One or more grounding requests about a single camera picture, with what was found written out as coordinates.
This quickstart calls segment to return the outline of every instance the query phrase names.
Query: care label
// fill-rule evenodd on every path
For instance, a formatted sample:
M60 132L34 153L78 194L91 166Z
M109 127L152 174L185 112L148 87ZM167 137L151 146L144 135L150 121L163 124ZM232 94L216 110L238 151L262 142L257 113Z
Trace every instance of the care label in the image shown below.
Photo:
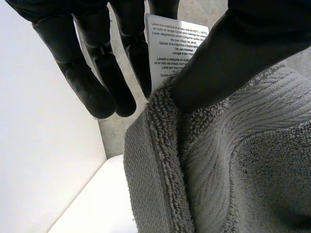
M183 68L208 35L208 27L146 14L152 91Z

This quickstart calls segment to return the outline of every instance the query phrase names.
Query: white surface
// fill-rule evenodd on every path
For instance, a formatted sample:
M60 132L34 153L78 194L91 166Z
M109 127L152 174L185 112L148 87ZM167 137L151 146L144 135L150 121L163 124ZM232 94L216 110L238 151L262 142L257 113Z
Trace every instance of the white surface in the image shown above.
M123 156L108 159L49 233L137 233Z
M152 90L192 57L208 35L208 27L146 14Z
M44 233L105 160L98 122L0 1L0 233Z

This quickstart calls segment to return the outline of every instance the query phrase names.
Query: terry cloth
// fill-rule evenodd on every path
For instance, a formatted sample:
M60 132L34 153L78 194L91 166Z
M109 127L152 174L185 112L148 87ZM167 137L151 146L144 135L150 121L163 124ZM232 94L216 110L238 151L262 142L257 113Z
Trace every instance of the terry cloth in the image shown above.
M310 233L311 82L283 65L182 113L174 77L125 136L140 233Z

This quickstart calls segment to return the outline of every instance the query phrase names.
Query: concrete floor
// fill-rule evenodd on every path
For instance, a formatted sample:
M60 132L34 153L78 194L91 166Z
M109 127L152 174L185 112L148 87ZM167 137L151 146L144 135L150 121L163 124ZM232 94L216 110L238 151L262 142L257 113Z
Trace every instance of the concrete floor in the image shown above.
M146 12L149 12L148 2L145 2ZM111 43L114 54L118 60L125 79L136 99L137 110L134 115L128 118L121 118L114 114L112 117L99 120L104 147L107 158L123 154L124 134L126 129L138 117L146 104L146 100L136 81L134 73L130 67L127 57L121 45L116 18L110 6L111 18ZM206 25L209 29L226 12L227 0L180 0L178 19L186 22ZM297 70L304 77L311 80L311 48L296 54L287 59L284 63Z

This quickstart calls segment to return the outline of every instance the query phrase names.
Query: black glove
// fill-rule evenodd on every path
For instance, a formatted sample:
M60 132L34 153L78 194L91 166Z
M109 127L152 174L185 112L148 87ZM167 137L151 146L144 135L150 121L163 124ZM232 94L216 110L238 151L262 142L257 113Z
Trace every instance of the black glove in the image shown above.
M222 101L256 74L311 46L311 0L228 2L229 10L174 83L173 99L185 111Z
M73 91L96 118L115 111L127 117L136 110L110 44L108 0L6 0L50 49ZM151 94L148 46L144 36L144 0L112 0L122 44L146 98ZM152 14L177 18L179 0L149 0ZM101 82L86 64L73 19Z

